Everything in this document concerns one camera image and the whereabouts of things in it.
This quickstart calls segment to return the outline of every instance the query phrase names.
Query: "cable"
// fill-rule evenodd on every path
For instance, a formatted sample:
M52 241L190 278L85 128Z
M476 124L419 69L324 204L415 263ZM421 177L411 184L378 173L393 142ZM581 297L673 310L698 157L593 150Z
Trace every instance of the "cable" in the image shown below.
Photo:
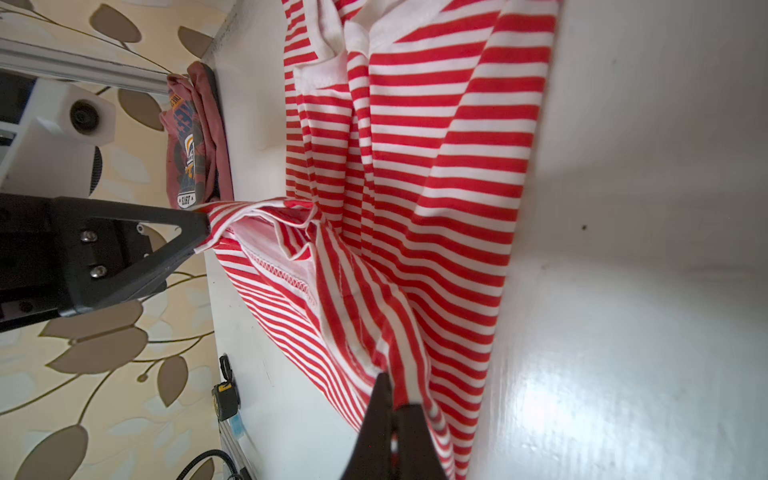
M224 460L224 463L227 464L228 469L230 470L230 473L232 475L229 476L229 478L232 478L233 480L241 480L242 477L237 473L237 467L235 466L235 462L232 460L232 457L230 457L224 450L208 450L207 452L203 452L199 454L197 457L192 460L192 462L189 462L186 467L184 467L184 470L181 471L179 476L176 477L176 480L184 480L184 477L187 476L187 473L194 468L195 465L202 462L208 457L219 457L222 460Z

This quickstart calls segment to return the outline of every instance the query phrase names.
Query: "wallpaper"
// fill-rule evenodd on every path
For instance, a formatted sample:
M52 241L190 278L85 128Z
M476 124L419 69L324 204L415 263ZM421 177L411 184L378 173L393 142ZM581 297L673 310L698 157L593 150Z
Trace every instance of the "wallpaper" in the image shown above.
M9 0L0 36L159 71L203 54L232 2ZM78 84L115 103L115 142L93 198L168 207L167 98ZM148 228L154 246L173 227ZM166 292L0 333L0 478L176 478L220 447L210 390L219 382L202 256ZM223 478L220 461L188 475Z

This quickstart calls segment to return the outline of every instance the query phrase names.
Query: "bolt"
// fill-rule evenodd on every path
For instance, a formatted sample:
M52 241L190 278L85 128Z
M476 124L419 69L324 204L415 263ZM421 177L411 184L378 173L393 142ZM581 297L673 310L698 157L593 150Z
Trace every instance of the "bolt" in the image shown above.
M93 278L102 278L107 274L107 267L104 265L97 265L91 269L91 276Z
M80 241L82 243L91 243L98 240L98 235L93 230L83 230L80 233Z

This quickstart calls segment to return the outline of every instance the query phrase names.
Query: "red and white striped shirt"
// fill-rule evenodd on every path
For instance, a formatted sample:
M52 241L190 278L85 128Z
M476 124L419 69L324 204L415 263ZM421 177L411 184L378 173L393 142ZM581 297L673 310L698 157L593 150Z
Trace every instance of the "red and white striped shirt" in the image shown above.
M347 421L359 427L374 373L386 369L395 405L423 402L449 478L464 478L559 4L283 4L286 178L298 203L269 208L310 209L316 226L292 223L283 257L294 264L291 252L308 246L314 260L302 265L316 270L294 276L336 290L318 293L322 313L292 304L277 335L265 318L292 300L253 298L287 286L279 275L264 283L261 267L246 265L256 254L243 253L274 239L236 222L214 249L267 332ZM257 274L241 278L243 268ZM317 357L298 353L307 342Z

